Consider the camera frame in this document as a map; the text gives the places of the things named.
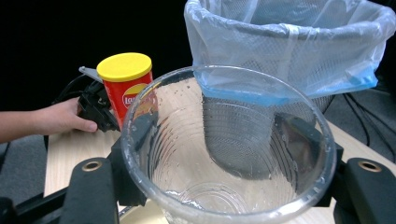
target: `plastic bag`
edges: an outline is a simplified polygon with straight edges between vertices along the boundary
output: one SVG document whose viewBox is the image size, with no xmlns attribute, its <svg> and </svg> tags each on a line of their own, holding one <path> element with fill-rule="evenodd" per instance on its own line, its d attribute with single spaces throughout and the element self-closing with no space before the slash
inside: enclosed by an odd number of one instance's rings
<svg viewBox="0 0 396 224">
<path fill-rule="evenodd" d="M 396 29 L 391 8 L 365 0 L 189 0 L 184 18 L 194 65 L 246 67 L 310 98 L 374 87 Z"/>
</svg>

